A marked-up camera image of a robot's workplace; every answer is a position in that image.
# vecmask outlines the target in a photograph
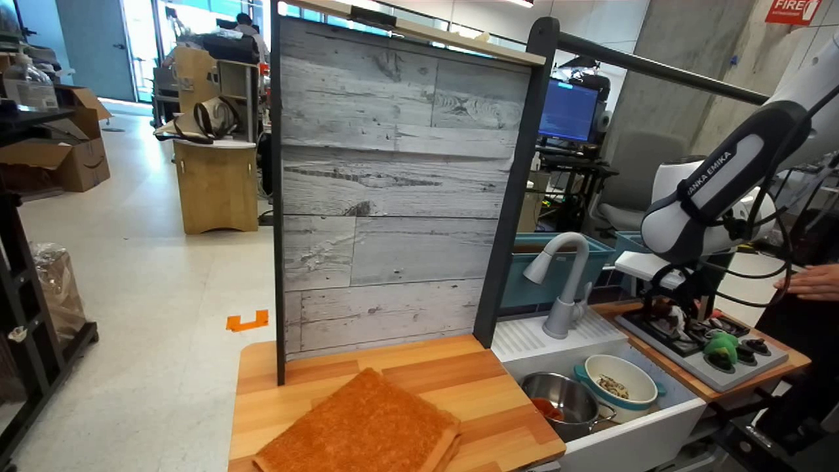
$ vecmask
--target chair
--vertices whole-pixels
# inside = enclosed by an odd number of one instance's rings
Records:
[[[618,176],[602,182],[592,220],[610,230],[638,230],[652,201],[652,178],[662,161],[685,161],[686,146],[672,137],[628,131],[618,137],[610,165]]]

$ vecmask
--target sink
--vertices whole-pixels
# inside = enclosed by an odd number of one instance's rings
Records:
[[[502,319],[496,327],[492,352],[517,379],[530,373],[571,374],[590,354],[617,354],[651,373],[665,395],[651,413],[568,439],[558,462],[533,470],[643,472],[672,462],[700,421],[704,401],[639,354],[627,332],[601,314],[585,314],[563,340],[548,337],[542,319]]]

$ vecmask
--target stainless steel bowl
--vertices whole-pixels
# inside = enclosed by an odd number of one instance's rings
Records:
[[[534,373],[522,379],[522,387],[563,439],[594,429],[597,397],[581,383],[555,373]]]

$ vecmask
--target wall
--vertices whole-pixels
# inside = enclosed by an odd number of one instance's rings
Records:
[[[287,348],[472,332],[530,71],[280,34]]]
[[[724,75],[752,0],[652,0],[635,46],[638,54]],[[704,121],[711,93],[628,72],[602,156],[628,169],[631,154],[622,154],[623,140],[651,131],[690,146]]]
[[[818,46],[839,30],[839,5],[826,0],[808,28],[790,28],[766,22],[771,0],[757,0],[746,26],[741,28],[740,43],[732,54],[732,67],[724,80],[740,84],[762,93],[774,93],[778,80],[808,59]],[[712,152],[712,146],[741,123],[755,104],[715,97],[700,137],[691,150],[698,154]]]
[[[839,49],[839,3],[830,0],[818,20],[805,28],[803,34],[803,46],[790,57],[790,66],[778,80],[778,89],[797,89],[797,71],[803,71],[805,66],[812,66],[812,57],[829,43],[834,42],[834,59],[835,59],[835,49]],[[826,93],[830,87],[835,87],[835,78],[830,84],[812,84],[809,92]],[[805,165],[805,161],[821,161],[829,152],[839,150],[835,140],[835,123],[839,123],[839,109],[835,109],[835,100],[824,108],[814,117],[812,117],[812,129],[814,134],[809,134],[809,139],[787,160],[787,165]]]
[[[55,0],[20,0],[17,8],[25,28],[36,30],[28,37],[28,42],[55,49],[55,57],[62,67],[62,80],[70,80],[70,59]]]

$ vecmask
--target cardboard box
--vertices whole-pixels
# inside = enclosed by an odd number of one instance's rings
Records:
[[[83,109],[95,109],[97,121],[108,121],[109,109],[99,102],[99,97],[90,89],[70,89],[72,104]]]
[[[61,89],[70,97],[72,117],[46,121],[49,139],[0,146],[0,182],[15,192],[87,192],[109,178],[99,117],[109,117],[90,89]]]
[[[87,192],[109,178],[103,139],[49,140],[28,139],[0,146],[0,182],[15,192]]]

